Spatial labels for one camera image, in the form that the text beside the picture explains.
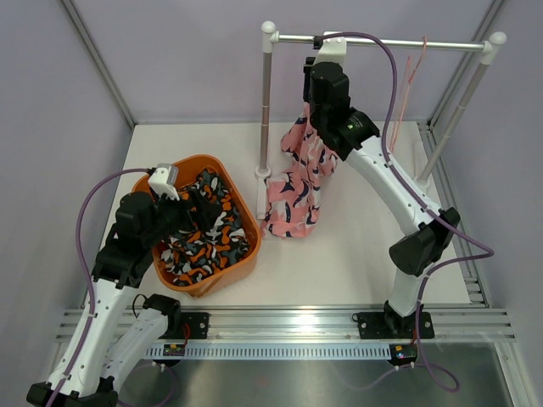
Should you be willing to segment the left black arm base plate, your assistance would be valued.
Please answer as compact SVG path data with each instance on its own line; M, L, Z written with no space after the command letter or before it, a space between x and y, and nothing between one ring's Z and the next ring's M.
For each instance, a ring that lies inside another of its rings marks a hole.
M208 337L210 314L206 312L182 312L174 318L171 338L204 340Z

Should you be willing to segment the pink patterned shorts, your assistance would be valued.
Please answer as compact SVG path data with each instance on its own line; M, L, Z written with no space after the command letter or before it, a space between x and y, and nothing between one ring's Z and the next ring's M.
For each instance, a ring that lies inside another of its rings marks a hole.
M283 135L280 148L289 166L266 180L266 214L260 224L266 238L308 237L320 216L322 179L331 176L339 156L310 123L310 106Z

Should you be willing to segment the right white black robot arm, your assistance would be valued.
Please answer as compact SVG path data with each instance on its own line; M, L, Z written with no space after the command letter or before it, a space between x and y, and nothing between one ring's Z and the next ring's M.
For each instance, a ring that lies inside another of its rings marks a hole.
M416 326L423 272L448 248L460 215L454 208L443 210L387 153L378 127L351 107L349 78L340 64L309 57L304 75L304 100L310 107L312 127L328 148L370 184L404 235L389 248L396 274L379 320L391 335L402 337Z

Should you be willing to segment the orange camouflage shorts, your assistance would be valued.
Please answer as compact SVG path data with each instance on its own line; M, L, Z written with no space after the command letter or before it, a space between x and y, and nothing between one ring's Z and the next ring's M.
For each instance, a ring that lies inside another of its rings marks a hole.
M176 287L192 286L236 265L250 249L241 214L218 172L204 169L193 183L178 191L188 206L190 189L219 204L222 212L208 231L177 231L161 242L160 266Z

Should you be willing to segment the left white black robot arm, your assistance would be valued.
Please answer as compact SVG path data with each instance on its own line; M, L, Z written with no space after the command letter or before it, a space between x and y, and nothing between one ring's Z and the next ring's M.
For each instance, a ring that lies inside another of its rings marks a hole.
M127 305L136 297L153 262L152 250L175 232L213 227L221 208L199 192L186 200L145 192L124 196L90 278L89 302L63 359L45 382L31 385L26 400L34 406L115 406L124 381L159 337L182 328L178 301L154 294L129 331L113 340Z

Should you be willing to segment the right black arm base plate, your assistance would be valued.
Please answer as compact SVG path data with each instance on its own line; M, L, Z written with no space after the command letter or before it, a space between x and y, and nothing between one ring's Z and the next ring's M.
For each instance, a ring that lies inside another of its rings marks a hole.
M415 314L398 317L384 311L359 312L351 319L357 324L360 339L413 339L416 337L415 328L421 339L435 338L434 324L428 312L419 315L418 324Z

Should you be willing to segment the pink wire hanger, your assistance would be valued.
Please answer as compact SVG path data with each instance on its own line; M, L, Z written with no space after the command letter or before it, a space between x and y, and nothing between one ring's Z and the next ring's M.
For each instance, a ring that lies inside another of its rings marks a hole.
M423 47L422 47L422 51L419 53L418 59L415 60L414 56L410 54L406 60L404 74L403 74L402 81L400 84L400 96L396 98L396 103L395 103L395 121L393 124L392 135L389 140L389 151L391 153L394 152L395 145L398 142L398 139L400 136L400 129L402 127L404 115L409 103L411 85L415 80L419 66L421 65L422 61L425 58L425 54L426 54L426 50L428 46L428 38L426 36L423 36L422 40L423 40Z

